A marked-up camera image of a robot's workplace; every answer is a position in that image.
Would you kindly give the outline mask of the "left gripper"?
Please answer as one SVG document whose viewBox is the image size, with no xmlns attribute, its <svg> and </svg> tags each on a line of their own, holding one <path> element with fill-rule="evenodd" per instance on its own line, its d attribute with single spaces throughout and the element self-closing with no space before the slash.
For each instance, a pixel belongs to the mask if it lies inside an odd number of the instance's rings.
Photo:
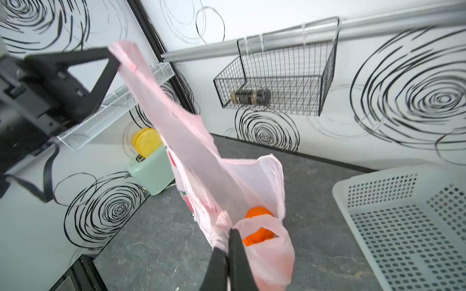
<svg viewBox="0 0 466 291">
<path fill-rule="evenodd" d="M 104 59 L 107 65 L 86 93 L 69 67 Z M 98 110 L 119 66 L 106 47 L 1 57 L 1 143 L 41 146 L 84 121 Z"/>
</svg>

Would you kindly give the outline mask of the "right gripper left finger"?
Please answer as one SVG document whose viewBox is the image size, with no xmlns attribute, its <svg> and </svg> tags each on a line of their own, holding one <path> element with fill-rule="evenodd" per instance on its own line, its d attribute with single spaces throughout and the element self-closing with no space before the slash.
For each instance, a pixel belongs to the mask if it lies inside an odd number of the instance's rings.
<svg viewBox="0 0 466 291">
<path fill-rule="evenodd" d="M 228 269 L 227 254 L 215 247 L 199 291 L 227 291 Z"/>
</svg>

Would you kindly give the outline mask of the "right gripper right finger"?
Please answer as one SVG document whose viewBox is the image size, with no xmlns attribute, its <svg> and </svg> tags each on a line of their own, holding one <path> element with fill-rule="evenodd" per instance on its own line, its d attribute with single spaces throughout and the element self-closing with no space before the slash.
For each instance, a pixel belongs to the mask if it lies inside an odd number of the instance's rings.
<svg viewBox="0 0 466 291">
<path fill-rule="evenodd" d="M 258 291 L 244 243 L 237 229 L 229 233 L 229 279 L 232 291 Z"/>
</svg>

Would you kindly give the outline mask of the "pink printed plastic bag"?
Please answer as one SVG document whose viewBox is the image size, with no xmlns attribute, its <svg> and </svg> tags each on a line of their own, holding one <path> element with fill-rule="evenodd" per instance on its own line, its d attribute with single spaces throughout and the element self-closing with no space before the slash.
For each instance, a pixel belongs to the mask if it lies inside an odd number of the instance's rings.
<svg viewBox="0 0 466 291">
<path fill-rule="evenodd" d="M 109 51 L 118 71 L 161 136 L 194 216 L 212 247 L 227 251 L 229 232 L 245 239 L 260 229 L 273 238 L 245 247 L 261 291 L 283 291 L 292 281 L 295 251 L 283 225 L 283 167 L 274 155 L 255 160 L 222 158 L 202 118 L 170 99 L 157 84 L 136 43 L 117 41 Z"/>
</svg>

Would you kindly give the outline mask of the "white perforated plastic basket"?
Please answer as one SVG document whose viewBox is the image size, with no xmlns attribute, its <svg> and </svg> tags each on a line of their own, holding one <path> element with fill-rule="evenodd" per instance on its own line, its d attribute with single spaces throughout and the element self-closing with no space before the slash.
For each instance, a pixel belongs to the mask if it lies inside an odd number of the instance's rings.
<svg viewBox="0 0 466 291">
<path fill-rule="evenodd" d="M 427 164 L 336 183 L 333 197 L 385 291 L 466 288 L 466 173 Z"/>
</svg>

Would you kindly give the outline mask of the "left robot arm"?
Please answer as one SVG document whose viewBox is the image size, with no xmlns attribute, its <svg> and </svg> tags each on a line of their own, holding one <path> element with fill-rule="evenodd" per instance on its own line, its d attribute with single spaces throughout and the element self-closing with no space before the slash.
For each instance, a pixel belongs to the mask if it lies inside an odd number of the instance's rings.
<svg viewBox="0 0 466 291">
<path fill-rule="evenodd" d="M 100 77 L 88 91 L 69 68 L 107 60 Z M 88 119 L 102 104 L 119 68 L 105 47 L 79 52 L 29 55 L 23 59 L 1 56 L 1 194 L 11 181 L 43 202 L 54 200 L 52 167 L 59 145 L 52 141 Z M 42 172 L 43 188 L 9 174 L 28 156 L 53 147 Z"/>
</svg>

